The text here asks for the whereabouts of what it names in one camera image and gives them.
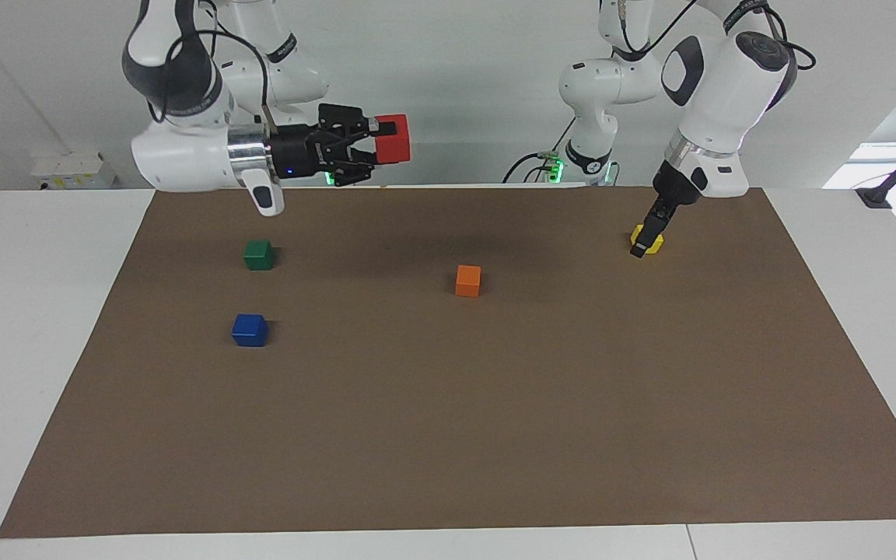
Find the red wooden block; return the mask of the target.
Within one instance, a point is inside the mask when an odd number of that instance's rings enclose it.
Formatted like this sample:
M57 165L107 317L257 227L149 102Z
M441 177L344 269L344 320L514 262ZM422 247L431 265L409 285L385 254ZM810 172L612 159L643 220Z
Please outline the red wooden block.
M377 131L373 132L376 143L376 163L395 164L411 159L411 138L406 114L384 114L375 116Z

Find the yellow wooden block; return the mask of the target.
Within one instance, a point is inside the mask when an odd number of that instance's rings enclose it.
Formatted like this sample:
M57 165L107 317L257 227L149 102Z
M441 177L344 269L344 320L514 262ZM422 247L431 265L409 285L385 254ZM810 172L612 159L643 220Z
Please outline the yellow wooden block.
M638 237L640 237L640 235L643 234L644 231L645 226L643 224L637 224L637 226L634 227L632 234L630 235L630 244L632 245L630 253L632 253L632 255L636 256L637 258L641 258L644 255L657 253L664 243L663 235L659 233L655 237L650 239L650 244L645 245L645 251L642 252L638 248Z

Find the blue wooden block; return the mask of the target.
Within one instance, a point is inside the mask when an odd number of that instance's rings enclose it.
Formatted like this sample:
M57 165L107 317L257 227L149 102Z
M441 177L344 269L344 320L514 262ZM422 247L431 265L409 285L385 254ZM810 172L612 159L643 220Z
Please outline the blue wooden block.
M240 347L262 348L268 334L269 323L260 314L238 314L231 327L231 337Z

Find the brown paper mat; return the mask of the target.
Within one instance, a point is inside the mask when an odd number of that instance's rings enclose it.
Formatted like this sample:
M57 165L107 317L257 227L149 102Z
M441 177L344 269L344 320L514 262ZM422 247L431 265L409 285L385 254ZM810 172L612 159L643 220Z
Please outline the brown paper mat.
M896 519L896 419L767 195L638 259L652 198L154 195L0 537Z

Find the white wall box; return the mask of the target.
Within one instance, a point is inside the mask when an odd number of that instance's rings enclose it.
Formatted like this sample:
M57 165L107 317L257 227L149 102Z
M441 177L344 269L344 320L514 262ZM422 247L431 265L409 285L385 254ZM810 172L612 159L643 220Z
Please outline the white wall box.
M30 175L39 189L110 189L117 180L113 167L99 152L38 156Z

